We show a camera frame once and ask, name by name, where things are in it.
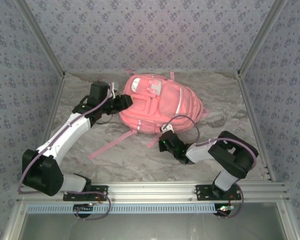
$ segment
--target marble floor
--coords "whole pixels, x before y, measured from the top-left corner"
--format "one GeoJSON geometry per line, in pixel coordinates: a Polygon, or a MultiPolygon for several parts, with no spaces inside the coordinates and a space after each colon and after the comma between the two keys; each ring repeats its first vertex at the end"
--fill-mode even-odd
{"type": "MultiPolygon", "coordinates": [[[[169,76],[167,72],[152,72],[169,76]]],[[[119,83],[123,90],[129,76],[125,72],[80,73],[65,75],[65,84],[52,126],[52,135],[66,122],[71,110],[89,93],[91,82],[102,80],[119,83]]],[[[215,138],[227,130],[254,147],[257,147],[248,113],[241,95],[236,75],[231,72],[185,71],[176,72],[175,80],[195,91],[204,106],[210,110],[197,126],[199,142],[215,138]]],[[[110,116],[103,116],[100,122],[110,116]]],[[[88,155],[129,130],[118,114],[109,123],[95,124],[71,147],[65,155],[63,173],[77,173],[92,179],[92,182],[154,182],[154,181],[213,181],[222,167],[215,160],[205,160],[193,165],[180,164],[168,152],[159,152],[158,145],[146,145],[153,135],[138,133],[122,143],[90,160],[88,155]]],[[[180,133],[186,143],[196,139],[197,131],[192,128],[180,133]]],[[[265,180],[266,174],[260,157],[256,167],[245,180],[265,180]]]]}

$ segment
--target wall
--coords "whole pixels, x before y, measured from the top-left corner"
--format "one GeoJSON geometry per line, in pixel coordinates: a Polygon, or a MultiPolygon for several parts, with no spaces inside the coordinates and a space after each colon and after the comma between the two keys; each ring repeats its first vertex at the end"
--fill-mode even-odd
{"type": "Polygon", "coordinates": [[[27,0],[65,71],[238,69],[273,0],[27,0]]]}
{"type": "Polygon", "coordinates": [[[289,0],[245,76],[278,181],[300,222],[300,0],[289,0]]]}
{"type": "Polygon", "coordinates": [[[21,158],[38,146],[59,82],[13,0],[0,0],[0,238],[21,158]]]}

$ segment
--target black mounting plate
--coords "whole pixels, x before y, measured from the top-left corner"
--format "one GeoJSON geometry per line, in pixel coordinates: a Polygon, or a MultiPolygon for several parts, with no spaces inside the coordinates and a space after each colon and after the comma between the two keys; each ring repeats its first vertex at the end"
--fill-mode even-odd
{"type": "MultiPolygon", "coordinates": [[[[92,185],[89,192],[101,192],[105,195],[108,195],[108,186],[107,185],[92,185]]],[[[65,202],[106,202],[106,197],[99,194],[72,194],[72,193],[64,193],[63,201],[65,202]]]]}
{"type": "Polygon", "coordinates": [[[198,201],[230,201],[241,200],[241,193],[236,184],[233,184],[223,196],[217,197],[212,193],[212,185],[196,185],[194,193],[198,201]]]}

